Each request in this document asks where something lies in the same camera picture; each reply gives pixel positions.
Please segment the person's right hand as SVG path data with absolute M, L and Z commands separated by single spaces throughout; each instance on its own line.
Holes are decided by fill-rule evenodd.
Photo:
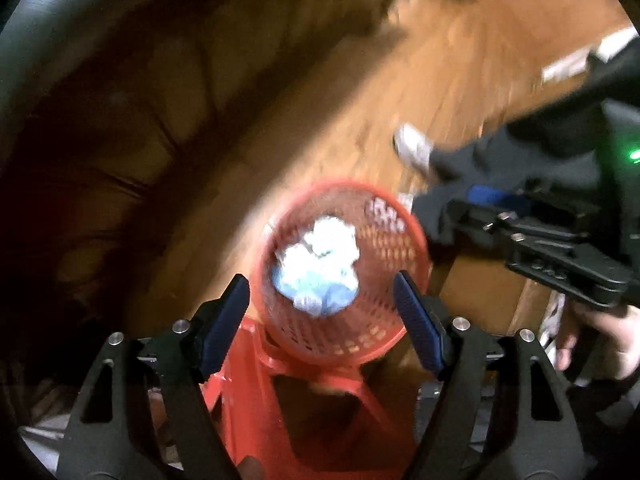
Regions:
M 625 380 L 639 368 L 639 309 L 620 304 L 599 311 L 570 300 L 555 338 L 554 367 L 565 372 L 578 357 L 578 344 L 593 330 L 596 371 L 602 378 Z

